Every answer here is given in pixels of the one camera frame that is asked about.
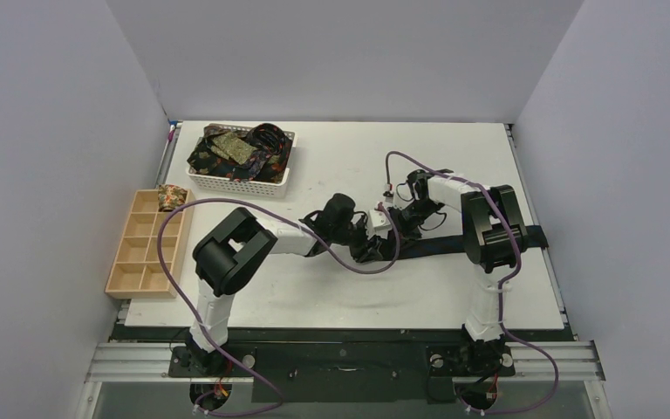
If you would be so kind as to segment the blue brown striped tie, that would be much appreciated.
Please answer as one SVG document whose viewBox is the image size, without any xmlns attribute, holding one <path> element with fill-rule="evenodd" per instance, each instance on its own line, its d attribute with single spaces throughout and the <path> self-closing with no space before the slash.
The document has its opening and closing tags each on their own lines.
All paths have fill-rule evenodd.
<svg viewBox="0 0 670 419">
<path fill-rule="evenodd" d="M 373 239 L 374 246 L 358 258 L 353 256 L 353 259 L 359 263 L 393 260 L 397 246 L 393 233 L 390 232 L 388 238 L 376 236 Z M 523 239 L 518 238 L 516 241 L 520 246 L 524 245 L 525 248 L 546 249 L 549 247 L 548 239 L 545 236 L 543 228 L 539 225 L 527 226 Z M 397 259 L 405 260 L 464 252 L 464 239 L 461 235 L 420 238 L 416 240 L 402 239 Z"/>
</svg>

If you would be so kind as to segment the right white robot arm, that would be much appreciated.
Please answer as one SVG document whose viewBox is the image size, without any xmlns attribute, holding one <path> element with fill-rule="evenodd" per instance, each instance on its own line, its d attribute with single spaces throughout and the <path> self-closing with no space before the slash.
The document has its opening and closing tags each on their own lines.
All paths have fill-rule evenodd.
<svg viewBox="0 0 670 419">
<path fill-rule="evenodd" d="M 418 169 L 407 176 L 410 197 L 399 199 L 394 221 L 403 250 L 437 251 L 441 244 L 421 238 L 423 224 L 444 208 L 461 213 L 462 252 L 474 264 L 473 285 L 463 329 L 470 341 L 457 349 L 459 365 L 470 373 L 482 371 L 492 360 L 485 342 L 504 337 L 504 296 L 510 279 L 522 266 L 528 233 L 509 185 L 485 189 L 461 182 L 449 173 L 438 175 Z"/>
</svg>

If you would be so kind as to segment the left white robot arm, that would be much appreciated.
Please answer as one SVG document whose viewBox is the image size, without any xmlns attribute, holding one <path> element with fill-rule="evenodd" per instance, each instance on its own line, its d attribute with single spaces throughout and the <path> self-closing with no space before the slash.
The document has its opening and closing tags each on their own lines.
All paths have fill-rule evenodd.
<svg viewBox="0 0 670 419">
<path fill-rule="evenodd" d="M 198 277 L 195 321 L 186 338 L 192 365 L 205 375 L 222 370 L 234 296 L 270 255 L 313 258 L 336 244 L 347 247 L 356 263 L 393 265 L 402 250 L 396 223 L 389 222 L 386 237 L 369 236 L 369 215 L 355 220 L 355 213 L 355 202 L 341 193 L 296 223 L 258 219 L 244 206 L 231 211 L 192 252 Z"/>
</svg>

